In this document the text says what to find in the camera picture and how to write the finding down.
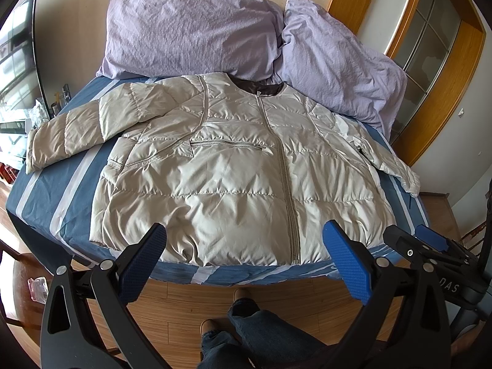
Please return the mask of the right lavender pillow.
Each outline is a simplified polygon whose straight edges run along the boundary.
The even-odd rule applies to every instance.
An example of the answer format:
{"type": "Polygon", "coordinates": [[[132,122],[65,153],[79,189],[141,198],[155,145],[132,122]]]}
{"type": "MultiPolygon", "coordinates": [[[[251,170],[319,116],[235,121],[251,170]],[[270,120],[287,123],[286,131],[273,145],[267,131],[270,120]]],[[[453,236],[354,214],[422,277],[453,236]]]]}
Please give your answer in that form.
{"type": "Polygon", "coordinates": [[[391,58],[366,47],[311,0],[287,0],[275,74],[330,111],[390,137],[407,77],[391,58]]]}

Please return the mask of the blue striped bed sheet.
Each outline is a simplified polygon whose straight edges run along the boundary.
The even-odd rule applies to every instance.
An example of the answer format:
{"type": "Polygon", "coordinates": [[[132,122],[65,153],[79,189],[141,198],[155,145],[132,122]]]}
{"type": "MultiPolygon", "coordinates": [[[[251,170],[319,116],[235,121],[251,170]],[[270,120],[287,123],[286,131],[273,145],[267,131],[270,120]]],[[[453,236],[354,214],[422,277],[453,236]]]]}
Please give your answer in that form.
{"type": "MultiPolygon", "coordinates": [[[[66,113],[100,98],[125,82],[154,83],[158,77],[111,80],[95,77],[62,109],[66,113]]],[[[7,213],[19,236],[36,259],[50,272],[75,258],[91,268],[119,255],[89,242],[93,196],[99,174],[115,144],[112,139],[101,147],[77,154],[41,172],[18,173],[6,202],[7,213]]],[[[395,177],[378,172],[385,196],[392,207],[397,226],[414,235],[419,225],[430,226],[420,198],[407,194],[395,177]]],[[[178,284],[208,286],[269,285],[318,276],[340,279],[331,260],[321,263],[283,266],[229,266],[200,269],[189,264],[158,262],[152,279],[178,284]]]]}

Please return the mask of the person's jeans legs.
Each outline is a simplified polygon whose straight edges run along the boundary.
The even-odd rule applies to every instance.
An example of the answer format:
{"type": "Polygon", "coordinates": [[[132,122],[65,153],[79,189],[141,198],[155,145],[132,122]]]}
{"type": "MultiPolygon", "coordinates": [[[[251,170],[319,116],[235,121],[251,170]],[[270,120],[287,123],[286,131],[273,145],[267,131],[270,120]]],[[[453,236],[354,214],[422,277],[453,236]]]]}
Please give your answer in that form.
{"type": "Polygon", "coordinates": [[[220,329],[201,337],[199,368],[319,368],[328,346],[262,310],[252,298],[233,302],[220,329]]]}

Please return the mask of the brown shoe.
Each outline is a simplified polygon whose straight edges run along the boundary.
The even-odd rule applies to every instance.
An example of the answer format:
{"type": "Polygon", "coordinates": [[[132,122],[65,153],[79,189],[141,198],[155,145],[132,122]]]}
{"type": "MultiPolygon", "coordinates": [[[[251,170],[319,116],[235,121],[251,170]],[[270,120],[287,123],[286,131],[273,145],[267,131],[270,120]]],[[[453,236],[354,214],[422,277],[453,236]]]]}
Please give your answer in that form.
{"type": "Polygon", "coordinates": [[[251,298],[251,293],[247,288],[237,288],[233,293],[233,301],[237,302],[242,298],[251,298]]]}
{"type": "Polygon", "coordinates": [[[219,329],[220,329],[220,325],[216,320],[214,320],[214,319],[204,320],[200,324],[201,337],[204,337],[206,334],[213,332],[213,331],[217,331],[219,329]]]}

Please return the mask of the crumpled plastic wrapper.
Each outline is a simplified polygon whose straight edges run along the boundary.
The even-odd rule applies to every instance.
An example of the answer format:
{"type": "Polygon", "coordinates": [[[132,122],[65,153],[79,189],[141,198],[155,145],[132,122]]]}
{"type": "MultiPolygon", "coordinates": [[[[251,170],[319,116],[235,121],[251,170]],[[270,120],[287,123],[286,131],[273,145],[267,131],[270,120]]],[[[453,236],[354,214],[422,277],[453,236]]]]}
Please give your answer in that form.
{"type": "Polygon", "coordinates": [[[33,302],[45,304],[48,300],[48,281],[46,277],[39,276],[27,279],[29,295],[33,302]]]}

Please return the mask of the cluttered side table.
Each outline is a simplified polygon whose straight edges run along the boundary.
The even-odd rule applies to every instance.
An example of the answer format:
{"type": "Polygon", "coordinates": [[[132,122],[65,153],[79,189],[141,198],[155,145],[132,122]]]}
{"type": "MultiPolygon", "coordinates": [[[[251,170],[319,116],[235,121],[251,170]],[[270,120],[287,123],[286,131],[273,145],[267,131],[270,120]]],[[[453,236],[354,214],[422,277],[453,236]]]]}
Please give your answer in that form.
{"type": "Polygon", "coordinates": [[[39,92],[24,85],[1,104],[1,176],[9,183],[25,163],[29,132],[58,115],[72,99],[67,83],[48,105],[39,92]]]}

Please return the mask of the brown left shoe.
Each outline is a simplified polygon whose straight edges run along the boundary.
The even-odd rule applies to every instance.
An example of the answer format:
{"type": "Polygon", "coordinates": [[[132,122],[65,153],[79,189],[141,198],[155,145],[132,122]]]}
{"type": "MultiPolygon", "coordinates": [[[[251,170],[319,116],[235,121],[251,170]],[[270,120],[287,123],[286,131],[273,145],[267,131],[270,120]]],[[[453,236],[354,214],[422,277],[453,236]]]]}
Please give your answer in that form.
{"type": "Polygon", "coordinates": [[[204,320],[200,324],[201,337],[204,337],[206,334],[213,332],[213,331],[217,331],[219,329],[220,329],[220,325],[216,320],[214,320],[214,319],[204,320]]]}

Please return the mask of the brown right shoe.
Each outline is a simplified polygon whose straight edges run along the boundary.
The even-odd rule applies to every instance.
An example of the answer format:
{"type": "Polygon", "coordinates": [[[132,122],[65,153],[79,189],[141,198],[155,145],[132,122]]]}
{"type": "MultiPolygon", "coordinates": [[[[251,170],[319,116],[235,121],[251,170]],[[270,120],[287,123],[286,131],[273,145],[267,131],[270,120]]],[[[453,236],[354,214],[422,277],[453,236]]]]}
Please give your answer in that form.
{"type": "Polygon", "coordinates": [[[247,288],[237,288],[233,293],[233,301],[237,302],[242,298],[251,298],[251,293],[247,288]]]}

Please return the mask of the left lavender pillow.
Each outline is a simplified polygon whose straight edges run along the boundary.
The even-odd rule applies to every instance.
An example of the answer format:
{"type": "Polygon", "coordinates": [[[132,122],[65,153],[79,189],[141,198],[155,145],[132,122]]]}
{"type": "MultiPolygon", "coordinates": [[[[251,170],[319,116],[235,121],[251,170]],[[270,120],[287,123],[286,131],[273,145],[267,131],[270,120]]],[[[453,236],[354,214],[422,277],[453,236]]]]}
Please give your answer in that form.
{"type": "Polygon", "coordinates": [[[97,75],[263,81],[273,76],[283,27],[283,10],[270,0],[110,0],[97,75]]]}

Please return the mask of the beige puffer jacket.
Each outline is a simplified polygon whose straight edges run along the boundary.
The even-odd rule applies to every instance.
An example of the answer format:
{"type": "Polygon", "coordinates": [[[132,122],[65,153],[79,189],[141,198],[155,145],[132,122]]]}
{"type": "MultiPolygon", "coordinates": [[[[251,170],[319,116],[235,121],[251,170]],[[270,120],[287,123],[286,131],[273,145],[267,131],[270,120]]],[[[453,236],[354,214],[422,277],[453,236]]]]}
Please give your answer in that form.
{"type": "Polygon", "coordinates": [[[32,130],[26,170],[107,141],[90,240],[121,251],[159,223],[165,262],[324,261],[332,220],[372,248],[395,223],[379,174],[412,196],[420,189],[417,174],[357,122],[290,86],[252,93],[224,73],[119,85],[32,130]]]}

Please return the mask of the black television screen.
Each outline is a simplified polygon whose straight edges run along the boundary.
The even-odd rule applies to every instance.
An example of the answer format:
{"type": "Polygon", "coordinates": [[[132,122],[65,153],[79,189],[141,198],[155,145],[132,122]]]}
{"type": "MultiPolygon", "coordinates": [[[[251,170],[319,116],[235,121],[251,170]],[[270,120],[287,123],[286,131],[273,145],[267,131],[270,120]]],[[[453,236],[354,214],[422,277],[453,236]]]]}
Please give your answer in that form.
{"type": "Polygon", "coordinates": [[[37,0],[24,0],[1,27],[1,112],[52,117],[38,69],[35,43],[37,0]]]}

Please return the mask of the lavender pillow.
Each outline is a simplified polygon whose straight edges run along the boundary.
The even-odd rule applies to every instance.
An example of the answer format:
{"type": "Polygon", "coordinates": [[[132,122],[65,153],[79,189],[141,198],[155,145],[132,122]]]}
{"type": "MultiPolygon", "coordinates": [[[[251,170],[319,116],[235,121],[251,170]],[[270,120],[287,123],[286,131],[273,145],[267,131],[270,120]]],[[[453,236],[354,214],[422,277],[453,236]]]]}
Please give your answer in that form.
{"type": "Polygon", "coordinates": [[[390,137],[407,77],[391,58],[366,47],[311,0],[287,0],[275,74],[330,111],[390,137]]]}
{"type": "Polygon", "coordinates": [[[270,0],[110,0],[97,75],[263,81],[273,76],[283,27],[283,10],[270,0]]]}

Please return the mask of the wooden glass door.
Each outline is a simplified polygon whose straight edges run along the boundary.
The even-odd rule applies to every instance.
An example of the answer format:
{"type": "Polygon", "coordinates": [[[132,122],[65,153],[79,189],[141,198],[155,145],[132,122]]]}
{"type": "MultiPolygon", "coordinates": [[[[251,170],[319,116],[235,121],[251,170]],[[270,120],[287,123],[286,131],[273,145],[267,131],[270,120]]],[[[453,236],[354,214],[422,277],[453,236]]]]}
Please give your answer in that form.
{"type": "Polygon", "coordinates": [[[407,0],[385,53],[408,86],[390,143],[415,164],[444,129],[474,76],[486,31],[472,0],[407,0]]]}

